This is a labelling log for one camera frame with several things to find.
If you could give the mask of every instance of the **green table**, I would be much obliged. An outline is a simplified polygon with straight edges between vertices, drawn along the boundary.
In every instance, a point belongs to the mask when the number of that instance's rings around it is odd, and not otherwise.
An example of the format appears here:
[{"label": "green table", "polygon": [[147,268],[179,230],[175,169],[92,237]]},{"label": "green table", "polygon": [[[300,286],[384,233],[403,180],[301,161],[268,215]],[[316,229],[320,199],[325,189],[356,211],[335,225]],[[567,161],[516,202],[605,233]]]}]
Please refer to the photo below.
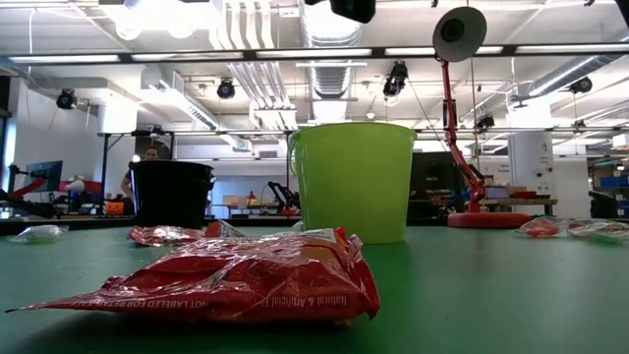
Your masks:
[{"label": "green table", "polygon": [[[274,228],[243,228],[252,234]],[[88,292],[168,249],[128,229],[76,231],[54,245],[0,240],[0,307]],[[621,353],[629,348],[629,248],[519,239],[508,231],[409,227],[365,247],[382,307],[334,326],[172,324],[44,310],[1,314],[2,353]]]}]

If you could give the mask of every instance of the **ventilation pipe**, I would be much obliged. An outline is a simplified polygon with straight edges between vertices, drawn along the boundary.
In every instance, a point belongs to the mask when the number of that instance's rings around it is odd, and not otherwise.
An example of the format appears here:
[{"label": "ventilation pipe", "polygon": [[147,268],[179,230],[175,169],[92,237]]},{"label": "ventilation pipe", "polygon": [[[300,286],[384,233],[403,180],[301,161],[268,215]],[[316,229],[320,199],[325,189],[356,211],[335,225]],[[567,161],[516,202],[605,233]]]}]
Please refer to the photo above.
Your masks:
[{"label": "ventilation pipe", "polygon": [[[616,41],[629,42],[629,35],[617,37]],[[532,82],[528,87],[528,94],[530,97],[543,96],[563,89],[622,57],[624,57],[623,54],[610,54],[574,58],[541,79]]]},{"label": "ventilation pipe", "polygon": [[[330,10],[326,1],[306,5],[300,1],[300,19],[304,44],[310,48],[355,47],[359,45],[363,26],[342,18]],[[329,61],[347,63],[348,61]],[[313,98],[323,101],[313,102],[313,114],[317,122],[330,123],[345,119],[346,97],[351,84],[351,68],[311,68],[309,69]]]}]

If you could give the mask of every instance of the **green bucket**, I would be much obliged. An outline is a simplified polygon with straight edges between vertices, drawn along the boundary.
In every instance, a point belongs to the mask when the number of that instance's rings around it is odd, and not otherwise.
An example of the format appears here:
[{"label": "green bucket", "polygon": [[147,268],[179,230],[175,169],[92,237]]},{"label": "green bucket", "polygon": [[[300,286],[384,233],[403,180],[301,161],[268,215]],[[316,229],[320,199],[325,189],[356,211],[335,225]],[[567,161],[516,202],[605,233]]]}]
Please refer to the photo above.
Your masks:
[{"label": "green bucket", "polygon": [[307,230],[345,227],[368,244],[404,240],[414,131],[391,124],[307,128],[290,138]]}]

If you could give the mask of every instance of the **man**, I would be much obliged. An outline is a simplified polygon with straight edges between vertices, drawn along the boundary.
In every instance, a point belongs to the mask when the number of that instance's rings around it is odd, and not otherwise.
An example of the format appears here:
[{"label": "man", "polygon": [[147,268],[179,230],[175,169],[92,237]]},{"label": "man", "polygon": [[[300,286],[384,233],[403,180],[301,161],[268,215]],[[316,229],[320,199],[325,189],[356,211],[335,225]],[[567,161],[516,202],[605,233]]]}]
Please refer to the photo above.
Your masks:
[{"label": "man", "polygon": [[[152,161],[159,159],[159,149],[157,147],[147,147],[144,151],[143,160],[144,161]],[[131,170],[125,174],[125,177],[122,179],[122,183],[120,184],[120,189],[125,194],[126,197],[131,198],[133,195],[133,191],[131,190]]]}]

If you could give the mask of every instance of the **black bucket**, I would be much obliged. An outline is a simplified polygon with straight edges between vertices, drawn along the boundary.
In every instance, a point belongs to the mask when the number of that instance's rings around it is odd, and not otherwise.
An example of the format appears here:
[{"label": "black bucket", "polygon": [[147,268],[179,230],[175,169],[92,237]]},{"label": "black bucket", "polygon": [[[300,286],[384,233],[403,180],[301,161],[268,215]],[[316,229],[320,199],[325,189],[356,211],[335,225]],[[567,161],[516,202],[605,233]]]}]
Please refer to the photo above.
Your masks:
[{"label": "black bucket", "polygon": [[204,227],[212,167],[156,160],[130,164],[138,226]]}]

